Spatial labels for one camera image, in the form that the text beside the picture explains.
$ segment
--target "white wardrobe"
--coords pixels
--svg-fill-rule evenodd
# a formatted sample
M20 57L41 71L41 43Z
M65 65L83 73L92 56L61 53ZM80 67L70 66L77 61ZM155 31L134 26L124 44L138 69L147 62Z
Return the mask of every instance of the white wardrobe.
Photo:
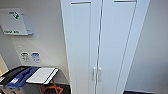
M72 94L123 94L150 0L61 0Z

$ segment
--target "floor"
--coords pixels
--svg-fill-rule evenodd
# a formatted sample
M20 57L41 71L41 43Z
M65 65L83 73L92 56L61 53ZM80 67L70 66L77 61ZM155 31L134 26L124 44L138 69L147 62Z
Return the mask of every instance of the floor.
M60 86L63 88L62 94L71 94L70 86L69 85L61 85L57 84L57 86ZM55 94L55 90L47 90L45 94Z
M70 86L69 85L61 85L61 84L57 84L57 86L60 86L61 88L63 88L63 92L62 94L71 94L71 90L70 90ZM45 92L45 94L56 94L55 90L47 90ZM124 91L124 94L149 94L149 93L140 93L140 92L131 92L131 91Z

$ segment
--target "wardrobe door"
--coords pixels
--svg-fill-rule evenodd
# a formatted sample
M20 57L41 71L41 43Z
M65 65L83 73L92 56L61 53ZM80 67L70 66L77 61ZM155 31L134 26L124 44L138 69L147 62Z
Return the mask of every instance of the wardrobe door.
M103 1L96 94L115 94L136 2Z
M101 0L61 0L72 94L95 94Z

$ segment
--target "white wall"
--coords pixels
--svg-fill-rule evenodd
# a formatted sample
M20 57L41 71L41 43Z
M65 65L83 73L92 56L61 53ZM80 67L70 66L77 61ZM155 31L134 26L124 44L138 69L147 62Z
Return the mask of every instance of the white wall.
M18 55L16 53L15 47L12 43L10 36L4 35L1 27L0 27L0 54L9 70L21 65L21 62L18 58ZM4 63L3 60L0 60L0 66L1 66L0 69L2 69L2 72L3 70L5 72L4 69L5 65L3 64Z
M21 8L29 12L35 34L11 36L22 65L54 66L63 70L69 79L60 1L0 0L0 8ZM28 52L29 55L38 52L41 62L24 62L18 46L22 46L23 52Z
M0 54L0 75L6 73L7 71L8 71L8 68Z
M168 0L151 0L125 90L168 94Z

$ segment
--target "door handle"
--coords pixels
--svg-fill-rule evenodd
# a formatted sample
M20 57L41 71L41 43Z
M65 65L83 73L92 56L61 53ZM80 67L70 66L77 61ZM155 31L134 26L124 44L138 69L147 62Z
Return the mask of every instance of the door handle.
M102 80L102 69L99 68L98 69L98 81L101 82L101 80Z
M96 80L96 67L93 68L92 80Z

